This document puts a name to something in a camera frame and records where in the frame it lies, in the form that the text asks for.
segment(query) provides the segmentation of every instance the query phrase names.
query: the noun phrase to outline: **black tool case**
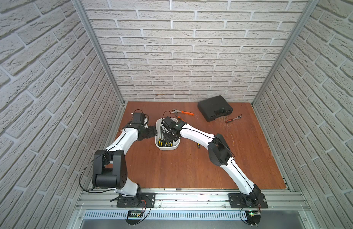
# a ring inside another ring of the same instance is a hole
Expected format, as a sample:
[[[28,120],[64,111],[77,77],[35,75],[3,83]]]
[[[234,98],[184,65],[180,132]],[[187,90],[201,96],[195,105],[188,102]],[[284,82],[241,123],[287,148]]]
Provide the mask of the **black tool case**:
[[[198,102],[198,109],[207,122],[233,112],[233,108],[221,95]]]

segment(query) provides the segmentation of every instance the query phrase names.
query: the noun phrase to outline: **metal bracket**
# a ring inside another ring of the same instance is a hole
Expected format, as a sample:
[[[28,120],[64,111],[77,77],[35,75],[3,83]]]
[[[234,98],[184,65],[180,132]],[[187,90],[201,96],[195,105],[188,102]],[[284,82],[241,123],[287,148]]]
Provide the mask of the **metal bracket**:
[[[145,206],[145,202],[140,201],[144,199],[146,201],[147,208],[153,208],[155,206],[155,196],[154,192],[145,192],[138,196],[133,197],[117,197],[117,207],[126,207],[126,208],[140,208]]]
[[[241,193],[229,193],[229,203],[231,208],[243,208],[247,204],[245,203],[245,198]],[[266,197],[263,193],[258,196],[258,203],[260,203],[261,208],[268,208]]]

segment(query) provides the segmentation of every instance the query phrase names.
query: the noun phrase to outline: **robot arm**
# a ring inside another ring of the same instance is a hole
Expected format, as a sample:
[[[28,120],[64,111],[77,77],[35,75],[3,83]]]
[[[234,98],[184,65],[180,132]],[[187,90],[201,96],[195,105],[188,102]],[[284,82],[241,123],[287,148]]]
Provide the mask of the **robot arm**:
[[[258,196],[261,193],[260,189],[249,180],[236,164],[233,154],[221,134],[212,135],[205,133],[182,120],[174,122],[169,117],[166,117],[161,124],[167,129],[167,133],[164,135],[167,142],[184,137],[208,149],[210,161],[214,165],[220,166],[233,179],[241,192],[245,204],[248,206],[257,204]]]
[[[216,136],[214,136],[212,134],[205,133],[203,131],[200,131],[200,130],[192,127],[189,124],[185,124],[182,127],[182,129],[180,131],[180,135],[186,139],[190,139],[192,141],[195,141],[195,142],[199,143],[201,146],[208,149],[211,162],[217,166],[220,166],[223,170],[225,170],[228,173],[228,175],[233,179],[233,181],[239,187],[239,190],[241,193],[243,193],[245,195],[249,195],[249,193],[252,192],[252,189],[254,189],[253,188],[254,183],[251,180],[249,180],[249,178],[238,167],[238,165],[235,163],[235,160],[232,157],[231,153],[228,152],[228,154],[225,155],[228,157],[227,161],[226,161],[226,158],[222,158],[222,160],[219,160],[217,158],[216,154],[214,153],[214,150],[210,150],[208,148],[210,146],[210,148],[212,149],[212,147],[213,147],[212,144],[214,144],[213,143],[214,141],[215,141],[215,143],[219,143],[219,141],[221,140],[221,137],[222,137],[221,135],[220,135],[219,140],[217,140]]]
[[[123,196],[136,196],[140,186],[127,177],[125,155],[133,142],[157,135],[155,126],[147,126],[148,119],[143,113],[133,113],[132,120],[122,129],[119,137],[105,150],[94,154],[93,186],[114,189]]]

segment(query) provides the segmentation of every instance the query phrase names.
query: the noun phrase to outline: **screwdriver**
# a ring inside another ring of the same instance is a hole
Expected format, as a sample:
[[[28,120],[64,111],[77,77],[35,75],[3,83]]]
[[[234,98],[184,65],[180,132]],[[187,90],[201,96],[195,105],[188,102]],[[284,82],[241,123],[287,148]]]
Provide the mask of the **screwdriver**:
[[[160,126],[160,131],[159,131],[159,143],[157,145],[161,146],[161,126]]]

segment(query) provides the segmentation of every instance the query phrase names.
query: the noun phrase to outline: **wire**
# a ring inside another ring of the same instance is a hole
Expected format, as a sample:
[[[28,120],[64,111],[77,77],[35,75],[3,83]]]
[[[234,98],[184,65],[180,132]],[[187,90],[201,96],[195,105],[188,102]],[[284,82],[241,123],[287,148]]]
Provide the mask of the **wire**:
[[[113,189],[108,189],[108,190],[101,191],[101,192],[90,192],[90,191],[84,189],[83,186],[81,185],[81,177],[82,177],[83,173],[85,172],[86,168],[87,168],[93,161],[95,161],[98,157],[103,156],[106,152],[108,152],[109,150],[113,149],[115,146],[113,146],[113,147],[110,148],[110,149],[107,149],[104,153],[102,153],[102,154],[100,154],[99,156],[97,156],[96,158],[94,158],[94,159],[93,159],[92,161],[90,161],[90,162],[87,164],[87,166],[83,169],[83,171],[81,172],[81,174],[80,174],[80,176],[79,176],[79,186],[80,186],[80,188],[81,188],[83,191],[86,191],[86,192],[88,192],[88,193],[103,193],[103,192],[108,192],[108,191],[112,191],[112,190],[113,190]]]
[[[142,222],[143,220],[145,220],[145,219],[147,218],[147,216],[149,216],[149,214],[150,214],[150,211],[151,211],[151,208],[152,208],[152,202],[151,202],[150,198],[148,198],[147,196],[144,196],[144,197],[146,197],[147,199],[149,199],[149,201],[150,201],[150,203],[151,203],[150,210],[149,210],[149,212],[147,213],[147,215],[146,215],[140,222],[135,223],[134,225],[137,225],[137,224],[141,223],[141,222]]]
[[[240,217],[240,219],[241,219],[241,221],[243,222],[243,223],[245,223],[245,224],[247,224],[247,225],[250,225],[249,223],[247,223],[245,220],[243,220],[242,218],[241,218],[241,210],[243,210],[244,208],[246,208],[247,206],[244,206],[243,208],[241,208],[240,209],[240,211],[239,211],[239,217]]]
[[[146,121],[143,125],[141,125],[141,126],[144,127],[144,126],[147,125],[147,123],[149,123],[149,115],[147,115],[147,121]]]
[[[171,112],[170,112],[170,111],[165,111],[165,112],[163,113],[163,119],[164,119],[164,114],[165,114],[166,112],[169,112],[169,113],[170,113],[170,117],[171,117]]]
[[[190,130],[190,131],[195,131],[195,132],[197,132],[197,133],[200,133],[201,135],[205,135],[205,134],[203,134],[203,133],[201,133],[201,132],[199,132],[199,131],[196,131],[196,130],[192,130],[192,129],[189,129],[189,128],[182,128],[182,130]]]

